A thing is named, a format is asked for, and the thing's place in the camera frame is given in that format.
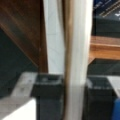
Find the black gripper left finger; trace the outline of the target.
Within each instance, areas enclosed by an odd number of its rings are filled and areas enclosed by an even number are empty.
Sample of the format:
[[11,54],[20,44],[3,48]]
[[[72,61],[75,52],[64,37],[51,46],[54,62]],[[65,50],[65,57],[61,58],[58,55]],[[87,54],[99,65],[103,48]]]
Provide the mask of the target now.
[[31,92],[36,99],[36,120],[61,120],[63,76],[38,74]]

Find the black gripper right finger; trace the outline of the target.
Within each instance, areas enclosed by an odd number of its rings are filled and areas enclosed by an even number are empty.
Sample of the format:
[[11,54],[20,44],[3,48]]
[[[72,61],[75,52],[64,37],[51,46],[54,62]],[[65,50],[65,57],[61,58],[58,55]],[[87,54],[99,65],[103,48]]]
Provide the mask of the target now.
[[83,120],[111,120],[116,98],[107,78],[89,76],[85,86]]

